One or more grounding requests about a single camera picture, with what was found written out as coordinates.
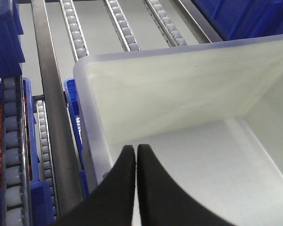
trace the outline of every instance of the translucent plastic bin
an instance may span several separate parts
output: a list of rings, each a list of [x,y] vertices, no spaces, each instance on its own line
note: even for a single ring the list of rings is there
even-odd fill
[[[148,143],[219,216],[283,226],[283,35],[88,56],[74,75],[88,188]]]

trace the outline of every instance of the roller conveyor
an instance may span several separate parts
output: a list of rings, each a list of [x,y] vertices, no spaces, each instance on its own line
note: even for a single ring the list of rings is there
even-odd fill
[[[54,217],[56,219],[59,215],[59,210],[45,102],[42,100],[37,101],[36,108],[38,115],[39,138],[41,144],[41,163],[43,165],[43,179],[46,180],[50,186],[51,198],[53,200],[52,208],[54,210]]]
[[[22,77],[2,80],[3,226],[32,225],[23,90]]]

